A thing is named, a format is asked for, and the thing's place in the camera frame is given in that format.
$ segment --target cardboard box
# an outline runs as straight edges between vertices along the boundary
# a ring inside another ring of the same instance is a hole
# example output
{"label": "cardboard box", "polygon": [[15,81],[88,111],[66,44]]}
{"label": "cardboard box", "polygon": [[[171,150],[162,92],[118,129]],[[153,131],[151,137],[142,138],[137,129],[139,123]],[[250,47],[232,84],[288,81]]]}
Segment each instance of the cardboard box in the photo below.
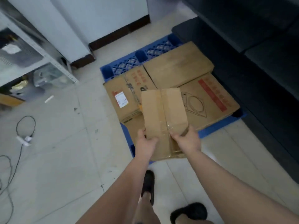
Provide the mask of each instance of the cardboard box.
{"label": "cardboard box", "polygon": [[211,73],[194,79],[180,88],[188,121],[196,130],[202,130],[240,108]]}
{"label": "cardboard box", "polygon": [[155,57],[144,63],[144,67],[158,89],[179,87],[214,69],[193,42]]}
{"label": "cardboard box", "polygon": [[104,86],[118,119],[123,124],[140,114],[141,92],[156,89],[143,66],[134,67],[104,83]]}
{"label": "cardboard box", "polygon": [[159,142],[151,160],[162,160],[182,154],[170,132],[180,135],[188,131],[188,120],[179,88],[147,90],[141,93],[147,138]]}

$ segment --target tiled floor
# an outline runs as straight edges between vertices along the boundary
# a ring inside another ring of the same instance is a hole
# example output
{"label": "tiled floor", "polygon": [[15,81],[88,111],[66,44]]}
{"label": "tiled floor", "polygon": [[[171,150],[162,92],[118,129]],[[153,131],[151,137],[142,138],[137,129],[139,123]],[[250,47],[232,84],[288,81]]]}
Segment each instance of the tiled floor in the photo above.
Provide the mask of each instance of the tiled floor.
{"label": "tiled floor", "polygon": [[[179,9],[95,52],[97,60],[74,74],[80,80],[51,90],[0,118],[0,154],[15,165],[20,145],[15,126],[24,115],[36,119],[32,146],[24,148],[10,192],[15,205],[11,224],[75,223],[106,191],[132,159],[116,113],[103,88],[99,67],[167,34],[195,15]],[[26,120],[22,132],[30,132]],[[240,120],[202,140],[203,152],[241,180],[299,213],[299,187]],[[186,159],[149,166],[156,174],[154,210],[162,223],[170,212],[199,201],[208,219],[223,223]],[[7,182],[9,165],[0,160],[0,178]],[[0,197],[0,223],[9,217],[7,194]]]}

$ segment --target white paper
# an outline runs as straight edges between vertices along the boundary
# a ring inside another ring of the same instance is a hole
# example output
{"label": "white paper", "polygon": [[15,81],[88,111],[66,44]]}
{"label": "white paper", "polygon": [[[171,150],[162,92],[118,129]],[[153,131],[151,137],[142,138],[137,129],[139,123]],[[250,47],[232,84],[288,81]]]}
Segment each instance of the white paper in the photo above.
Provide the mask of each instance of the white paper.
{"label": "white paper", "polygon": [[21,51],[21,49],[18,46],[13,44],[8,44],[7,46],[4,46],[2,50],[6,51],[8,54],[15,54]]}
{"label": "white paper", "polygon": [[123,92],[116,94],[115,99],[120,108],[126,106],[129,103]]}

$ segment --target foot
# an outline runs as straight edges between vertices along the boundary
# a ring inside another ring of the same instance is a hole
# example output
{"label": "foot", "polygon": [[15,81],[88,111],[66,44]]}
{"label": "foot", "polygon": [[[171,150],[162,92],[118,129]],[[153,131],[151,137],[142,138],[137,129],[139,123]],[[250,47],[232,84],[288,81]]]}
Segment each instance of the foot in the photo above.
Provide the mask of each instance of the foot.
{"label": "foot", "polygon": [[186,207],[173,211],[170,215],[170,222],[175,224],[177,217],[179,217],[181,214],[185,214],[188,216],[188,218],[193,220],[207,219],[207,209],[202,203],[199,202],[189,204]]}
{"label": "foot", "polygon": [[150,193],[150,203],[154,205],[154,185],[155,185],[155,175],[151,170],[147,170],[144,176],[141,197],[144,192]]}

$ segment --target black leather couch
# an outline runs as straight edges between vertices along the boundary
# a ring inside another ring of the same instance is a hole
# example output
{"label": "black leather couch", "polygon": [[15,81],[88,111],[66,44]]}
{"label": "black leather couch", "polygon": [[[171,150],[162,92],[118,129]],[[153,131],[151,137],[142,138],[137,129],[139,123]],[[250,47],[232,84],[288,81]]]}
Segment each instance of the black leather couch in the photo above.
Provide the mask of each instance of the black leather couch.
{"label": "black leather couch", "polygon": [[173,28],[214,63],[243,119],[299,183],[299,0],[183,0],[197,15]]}

